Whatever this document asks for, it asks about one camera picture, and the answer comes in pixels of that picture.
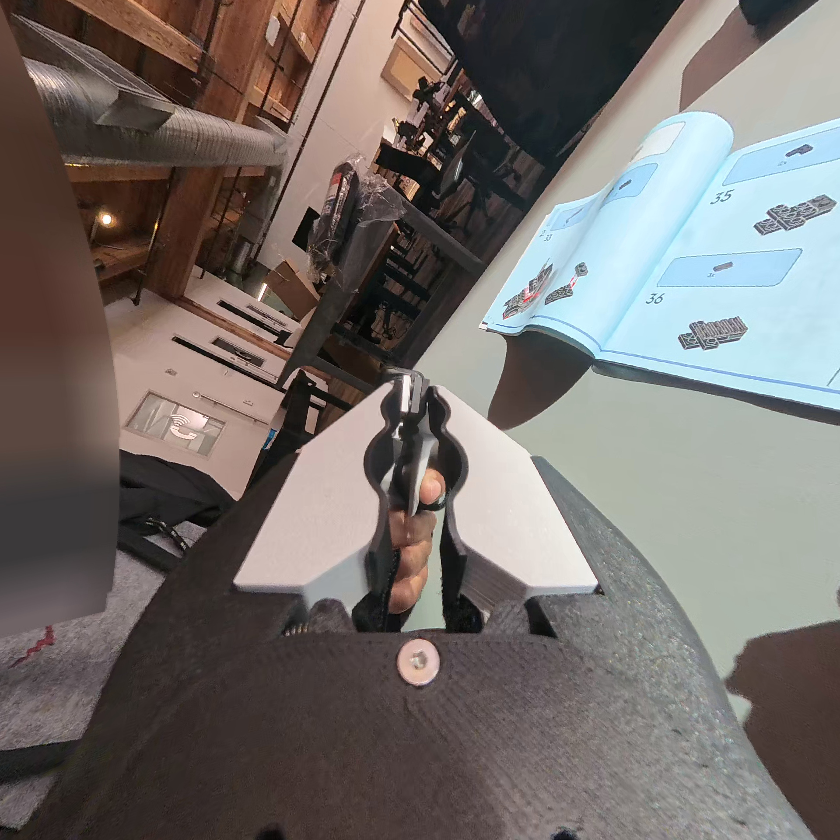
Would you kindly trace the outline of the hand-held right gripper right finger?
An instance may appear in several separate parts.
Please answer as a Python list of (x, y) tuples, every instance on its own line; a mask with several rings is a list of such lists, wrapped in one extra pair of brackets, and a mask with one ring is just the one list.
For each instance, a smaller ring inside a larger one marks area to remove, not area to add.
[(590, 595), (599, 582), (530, 453), (448, 389), (429, 389), (449, 631), (479, 631), (503, 603)]

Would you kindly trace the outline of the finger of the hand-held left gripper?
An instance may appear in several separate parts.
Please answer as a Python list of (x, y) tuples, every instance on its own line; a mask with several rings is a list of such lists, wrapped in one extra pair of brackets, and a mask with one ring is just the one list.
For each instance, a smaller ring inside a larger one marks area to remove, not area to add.
[(391, 437), (393, 466), (385, 473), (385, 493), (392, 510), (407, 511), (411, 495), (412, 445)]
[(416, 436), (410, 454), (410, 516), (420, 510), (435, 511), (440, 509), (440, 494), (434, 501), (422, 502), (422, 484), (429, 467), (429, 462), (436, 455), (438, 441), (435, 436)]

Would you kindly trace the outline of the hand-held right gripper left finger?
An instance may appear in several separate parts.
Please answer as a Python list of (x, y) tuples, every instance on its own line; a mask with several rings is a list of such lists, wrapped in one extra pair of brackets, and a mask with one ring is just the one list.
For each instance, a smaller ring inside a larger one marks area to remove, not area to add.
[(234, 577), (241, 592), (336, 600), (365, 631), (385, 631), (399, 560), (390, 510), (404, 381), (391, 380), (305, 444)]

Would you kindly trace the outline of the grey grille brick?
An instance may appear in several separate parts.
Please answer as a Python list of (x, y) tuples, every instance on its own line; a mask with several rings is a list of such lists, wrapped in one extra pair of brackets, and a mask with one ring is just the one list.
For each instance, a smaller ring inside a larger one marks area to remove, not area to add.
[(404, 421), (418, 421), (427, 411), (428, 379), (419, 371), (398, 369), (395, 372), (400, 417)]

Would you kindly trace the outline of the person's left hand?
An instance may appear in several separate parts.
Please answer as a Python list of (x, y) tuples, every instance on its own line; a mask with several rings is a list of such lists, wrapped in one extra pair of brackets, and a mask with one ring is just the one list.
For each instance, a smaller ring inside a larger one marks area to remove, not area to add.
[(445, 478), (435, 469), (427, 468), (416, 512), (409, 515), (405, 510), (394, 509), (389, 513), (392, 546), (399, 559), (389, 612), (401, 620), (408, 618), (427, 583), (427, 565), (437, 523), (436, 507), (444, 495)]

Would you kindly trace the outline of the black jacket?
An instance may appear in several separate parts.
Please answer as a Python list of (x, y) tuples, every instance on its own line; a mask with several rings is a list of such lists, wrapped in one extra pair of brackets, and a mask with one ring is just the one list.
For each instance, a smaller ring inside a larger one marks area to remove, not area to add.
[(191, 547), (177, 526), (208, 529), (236, 504), (201, 470), (125, 450), (119, 452), (119, 481), (118, 549), (163, 574)]

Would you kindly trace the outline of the phone sign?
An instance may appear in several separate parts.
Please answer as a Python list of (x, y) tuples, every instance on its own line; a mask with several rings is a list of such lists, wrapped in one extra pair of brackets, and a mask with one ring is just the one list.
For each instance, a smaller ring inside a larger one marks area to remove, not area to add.
[(226, 423), (156, 392), (147, 392), (123, 427), (133, 434), (206, 458), (213, 453)]

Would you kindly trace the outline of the cardboard box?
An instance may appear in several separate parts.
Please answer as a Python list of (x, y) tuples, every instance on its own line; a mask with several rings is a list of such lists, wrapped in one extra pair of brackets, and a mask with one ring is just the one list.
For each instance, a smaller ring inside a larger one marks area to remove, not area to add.
[(268, 271), (264, 283), (299, 322), (302, 322), (321, 300), (320, 293), (310, 279), (287, 259), (283, 259)]

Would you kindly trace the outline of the grey table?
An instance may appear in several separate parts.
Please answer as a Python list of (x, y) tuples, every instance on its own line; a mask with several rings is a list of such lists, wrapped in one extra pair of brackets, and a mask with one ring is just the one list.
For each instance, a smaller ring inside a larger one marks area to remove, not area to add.
[(344, 383), (365, 395), (373, 386), (335, 364), (319, 358), (319, 352), (333, 327), (340, 323), (351, 304), (355, 292), (373, 267), (385, 246), (392, 225), (407, 222), (421, 238), (439, 248), (443, 256), (474, 278), (479, 278), (487, 265), (446, 233), (435, 221), (410, 204), (395, 189), (384, 182), (376, 187), (363, 186), (354, 205), (345, 204), (345, 216), (358, 217), (357, 225), (341, 240), (340, 260), (322, 294), (311, 319), (301, 332), (298, 342), (285, 362), (275, 388), (283, 391), (296, 371), (313, 369), (315, 375)]

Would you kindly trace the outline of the black bag in plastic wrap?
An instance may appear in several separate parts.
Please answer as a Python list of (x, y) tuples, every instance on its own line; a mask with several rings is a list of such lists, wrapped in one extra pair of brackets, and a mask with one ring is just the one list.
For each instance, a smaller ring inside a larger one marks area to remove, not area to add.
[(342, 290), (357, 290), (385, 237), (404, 215), (400, 193), (373, 174), (360, 155), (339, 163), (308, 237), (309, 279), (318, 283), (333, 278)]

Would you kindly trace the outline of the light blue instruction booklet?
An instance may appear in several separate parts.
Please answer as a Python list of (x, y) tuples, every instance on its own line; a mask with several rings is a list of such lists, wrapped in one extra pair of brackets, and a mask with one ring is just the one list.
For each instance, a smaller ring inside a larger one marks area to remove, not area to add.
[(480, 328), (837, 412), (839, 121), (733, 141), (712, 112), (655, 126), (543, 219)]

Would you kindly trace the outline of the metal ventilation duct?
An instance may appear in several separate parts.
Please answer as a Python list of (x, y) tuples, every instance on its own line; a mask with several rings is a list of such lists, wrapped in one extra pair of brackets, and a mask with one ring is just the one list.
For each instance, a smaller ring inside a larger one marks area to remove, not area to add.
[(287, 136), (175, 104), (92, 46), (26, 17), (11, 29), (62, 158), (82, 165), (283, 167)]

